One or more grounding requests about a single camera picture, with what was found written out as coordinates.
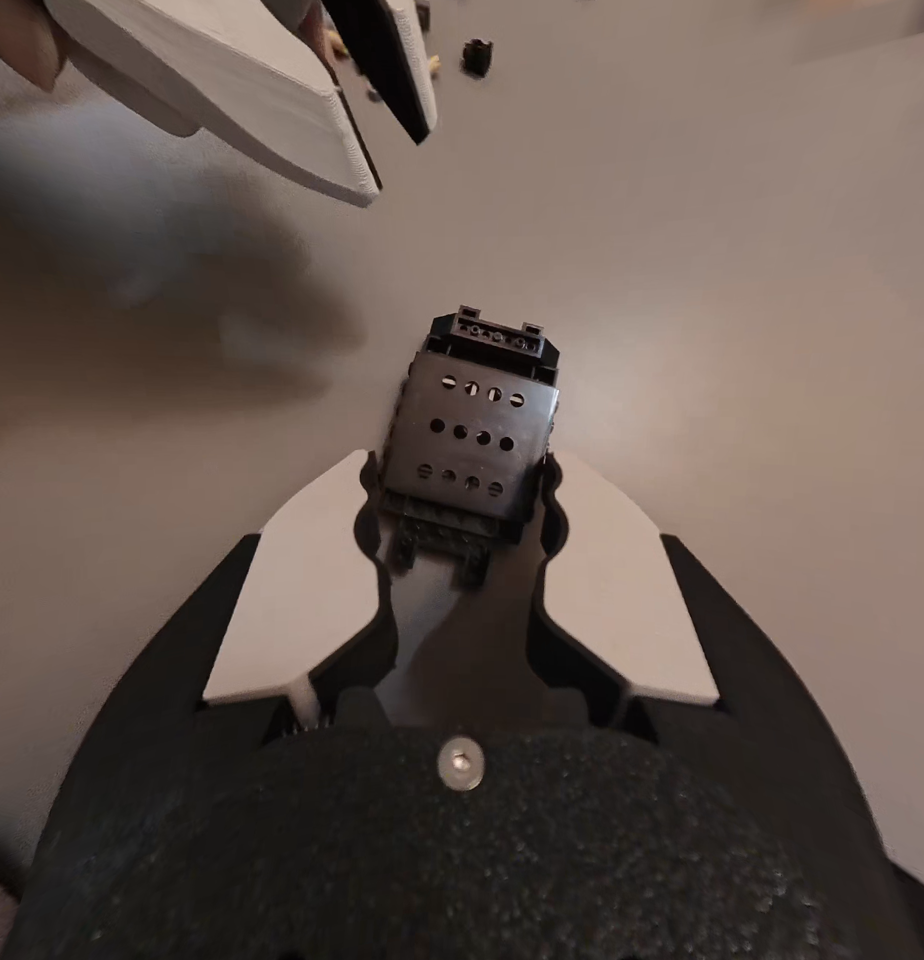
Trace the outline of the scattered small toy bricks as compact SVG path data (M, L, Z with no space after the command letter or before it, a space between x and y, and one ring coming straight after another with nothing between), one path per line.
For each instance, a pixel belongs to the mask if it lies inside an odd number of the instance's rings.
M336 59L350 59L348 48L335 30L324 29L323 34L328 48ZM477 79L486 78L492 66L493 47L494 44L490 40L470 39L465 44L460 57L463 73Z

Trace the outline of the person's left hand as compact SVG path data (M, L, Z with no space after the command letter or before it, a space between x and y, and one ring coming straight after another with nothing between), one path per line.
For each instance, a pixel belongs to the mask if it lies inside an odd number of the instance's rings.
M0 61L44 92L67 62L67 38L43 2L0 1Z

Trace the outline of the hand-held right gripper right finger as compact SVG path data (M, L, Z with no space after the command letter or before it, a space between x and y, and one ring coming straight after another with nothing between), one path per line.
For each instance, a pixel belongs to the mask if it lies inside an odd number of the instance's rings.
M589 724L621 720L635 697L715 707L720 693L658 526L566 450L546 455L540 502L533 672L578 699Z

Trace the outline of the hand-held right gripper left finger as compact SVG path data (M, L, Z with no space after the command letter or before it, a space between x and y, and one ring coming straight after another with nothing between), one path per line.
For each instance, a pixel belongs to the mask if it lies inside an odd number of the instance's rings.
M292 495L262 527L204 687L210 705L285 697L333 714L373 689L398 650L392 581L378 557L376 456L358 449Z

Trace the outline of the grey desk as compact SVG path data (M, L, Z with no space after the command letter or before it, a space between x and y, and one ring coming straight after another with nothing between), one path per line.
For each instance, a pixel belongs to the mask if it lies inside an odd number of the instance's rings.
M784 2L433 2L367 210L0 63L0 882L146 641L374 448L434 315L550 330L553 437L799 672L924 882L924 32ZM471 39L494 44L464 74Z

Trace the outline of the black toy car chassis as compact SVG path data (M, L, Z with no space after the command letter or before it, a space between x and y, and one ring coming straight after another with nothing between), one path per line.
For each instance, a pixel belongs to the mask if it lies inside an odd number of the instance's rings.
M433 318L401 385L380 467L394 566L453 558L478 589L530 522L558 410L561 354L543 328L460 305Z

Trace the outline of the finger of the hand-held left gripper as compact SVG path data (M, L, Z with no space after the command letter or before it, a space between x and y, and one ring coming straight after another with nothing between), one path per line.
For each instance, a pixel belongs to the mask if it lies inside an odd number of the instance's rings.
M437 125L437 106L415 2L324 1L372 88L414 143Z
M168 77L142 83L243 156L355 207L381 184L333 73L263 2L48 1L60 28L106 54L133 38Z

